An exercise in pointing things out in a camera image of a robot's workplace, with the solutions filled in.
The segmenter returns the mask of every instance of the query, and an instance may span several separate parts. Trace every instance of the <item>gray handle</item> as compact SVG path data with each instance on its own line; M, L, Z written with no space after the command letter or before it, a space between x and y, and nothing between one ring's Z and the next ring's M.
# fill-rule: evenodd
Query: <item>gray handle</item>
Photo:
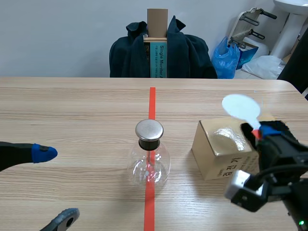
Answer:
M77 208L68 208L40 231L66 231L78 219L79 214Z

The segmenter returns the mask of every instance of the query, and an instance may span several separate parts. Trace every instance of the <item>glass bottle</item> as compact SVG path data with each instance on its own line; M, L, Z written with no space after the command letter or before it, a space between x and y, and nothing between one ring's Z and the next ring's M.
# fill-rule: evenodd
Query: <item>glass bottle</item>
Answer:
M137 185L153 182L162 187L170 173L170 155L160 141L164 128L156 120L146 119L136 125L139 140L128 154L128 176Z

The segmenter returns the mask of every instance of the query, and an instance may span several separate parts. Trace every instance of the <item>black jacket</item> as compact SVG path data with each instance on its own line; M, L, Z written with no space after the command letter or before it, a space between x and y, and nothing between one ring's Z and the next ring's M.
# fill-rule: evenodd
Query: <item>black jacket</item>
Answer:
M168 78L217 78L208 56L208 47L201 38L180 32L185 27L175 16L167 31ZM150 77L143 35L145 22L126 27L128 36L118 39L109 54L110 77Z

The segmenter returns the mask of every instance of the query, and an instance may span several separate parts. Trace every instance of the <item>wall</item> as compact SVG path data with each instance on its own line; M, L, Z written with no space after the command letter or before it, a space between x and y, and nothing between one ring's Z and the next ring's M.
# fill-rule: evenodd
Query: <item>wall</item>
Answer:
M0 76L108 77L111 45L126 25L146 21L146 8L168 8L211 56L240 12L258 6L278 15L263 16L258 30L270 47L287 15L271 0L0 1Z

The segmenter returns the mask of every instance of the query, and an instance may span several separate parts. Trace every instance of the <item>cardboard box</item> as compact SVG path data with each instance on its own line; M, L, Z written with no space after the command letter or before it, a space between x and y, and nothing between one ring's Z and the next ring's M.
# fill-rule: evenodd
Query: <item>cardboard box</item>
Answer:
M147 15L149 37L167 37L168 9L148 9Z
M144 38L151 78L167 78L167 38Z
M271 115L258 119L275 120ZM245 121L232 117L199 121L192 152L204 180L230 177L238 169L258 172L258 153L244 137L242 123Z

